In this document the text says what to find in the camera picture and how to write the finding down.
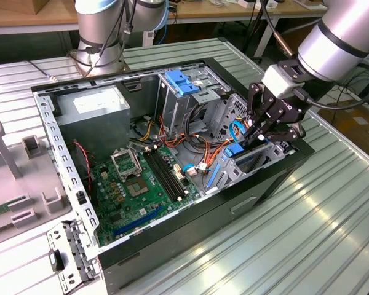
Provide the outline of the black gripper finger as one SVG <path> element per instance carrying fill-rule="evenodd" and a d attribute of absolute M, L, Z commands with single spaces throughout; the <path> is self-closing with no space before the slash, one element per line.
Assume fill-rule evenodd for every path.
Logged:
<path fill-rule="evenodd" d="M 261 83 L 252 83 L 248 90 L 247 114 L 250 116 L 244 138 L 251 144 L 259 135 L 266 135 L 283 115 L 277 98 Z"/>
<path fill-rule="evenodd" d="M 286 124 L 274 124 L 268 130 L 265 128 L 259 128 L 255 131 L 252 137 L 267 142 L 292 142 L 304 138 L 306 131 L 300 122 L 286 125 Z"/>

